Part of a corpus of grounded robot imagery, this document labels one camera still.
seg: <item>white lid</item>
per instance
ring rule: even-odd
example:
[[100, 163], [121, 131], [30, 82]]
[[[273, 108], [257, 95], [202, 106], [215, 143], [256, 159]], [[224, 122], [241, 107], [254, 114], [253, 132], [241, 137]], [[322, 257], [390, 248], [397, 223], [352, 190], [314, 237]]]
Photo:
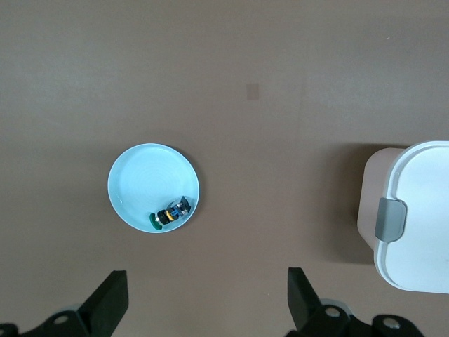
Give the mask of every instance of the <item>white lid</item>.
[[[379, 273], [400, 289], [449, 293], [449, 142], [404, 151], [393, 163], [384, 196], [406, 212], [403, 232], [398, 227], [402, 235], [376, 246]], [[394, 212], [394, 221], [400, 213]]]

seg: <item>plastic container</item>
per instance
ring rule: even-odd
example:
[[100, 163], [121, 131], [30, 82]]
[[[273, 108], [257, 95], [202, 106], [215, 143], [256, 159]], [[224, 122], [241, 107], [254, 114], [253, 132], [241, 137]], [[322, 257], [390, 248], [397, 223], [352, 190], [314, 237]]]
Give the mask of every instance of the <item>plastic container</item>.
[[449, 142], [374, 153], [357, 226], [391, 285], [449, 293]]

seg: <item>gray latch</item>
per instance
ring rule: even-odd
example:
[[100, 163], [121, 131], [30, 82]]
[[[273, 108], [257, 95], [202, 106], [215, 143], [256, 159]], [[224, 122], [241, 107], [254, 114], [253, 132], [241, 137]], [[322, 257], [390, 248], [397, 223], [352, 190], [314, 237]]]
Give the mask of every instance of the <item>gray latch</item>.
[[399, 200], [381, 198], [375, 235], [384, 242], [393, 242], [402, 237], [406, 224], [406, 205]]

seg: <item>small toy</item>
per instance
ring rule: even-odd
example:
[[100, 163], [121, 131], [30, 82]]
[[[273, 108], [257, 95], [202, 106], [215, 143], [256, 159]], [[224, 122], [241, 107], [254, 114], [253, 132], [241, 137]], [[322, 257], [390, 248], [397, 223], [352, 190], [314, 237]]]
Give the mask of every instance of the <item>small toy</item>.
[[171, 202], [166, 209], [157, 212], [157, 215], [151, 213], [149, 215], [149, 221], [156, 230], [162, 230], [163, 225], [167, 225], [185, 216], [190, 212], [191, 208], [189, 202], [183, 196], [181, 199]]

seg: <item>plate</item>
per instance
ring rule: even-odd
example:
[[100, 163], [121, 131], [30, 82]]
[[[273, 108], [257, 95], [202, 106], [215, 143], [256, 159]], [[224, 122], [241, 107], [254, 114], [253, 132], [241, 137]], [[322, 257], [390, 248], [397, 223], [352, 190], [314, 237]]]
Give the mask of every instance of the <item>plate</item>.
[[[198, 176], [178, 151], [161, 144], [141, 144], [126, 150], [114, 162], [107, 180], [112, 207], [126, 223], [148, 233], [164, 233], [184, 225], [199, 201]], [[151, 213], [185, 196], [191, 211], [156, 230]]]

